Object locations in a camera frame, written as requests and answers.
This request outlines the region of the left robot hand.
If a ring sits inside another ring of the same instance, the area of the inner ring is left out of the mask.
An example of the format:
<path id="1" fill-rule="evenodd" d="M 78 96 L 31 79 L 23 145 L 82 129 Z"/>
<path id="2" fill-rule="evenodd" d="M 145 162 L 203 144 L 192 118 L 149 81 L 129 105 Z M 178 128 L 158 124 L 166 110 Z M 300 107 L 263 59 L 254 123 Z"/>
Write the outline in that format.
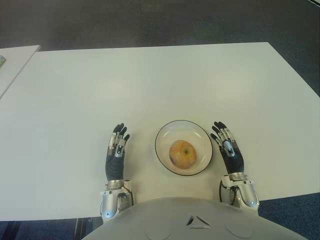
<path id="1" fill-rule="evenodd" d="M 105 175 L 108 181 L 124 179 L 125 147 L 130 135 L 124 123 L 118 124 L 109 138 L 105 161 Z"/>

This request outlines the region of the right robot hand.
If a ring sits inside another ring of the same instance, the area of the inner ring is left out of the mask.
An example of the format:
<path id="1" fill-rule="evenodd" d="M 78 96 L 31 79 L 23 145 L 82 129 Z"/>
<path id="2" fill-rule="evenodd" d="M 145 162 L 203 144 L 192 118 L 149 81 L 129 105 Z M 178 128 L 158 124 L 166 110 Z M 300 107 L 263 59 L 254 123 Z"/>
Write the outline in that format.
<path id="1" fill-rule="evenodd" d="M 211 138 L 217 143 L 228 174 L 244 172 L 244 158 L 230 129 L 221 121 L 212 126 Z"/>

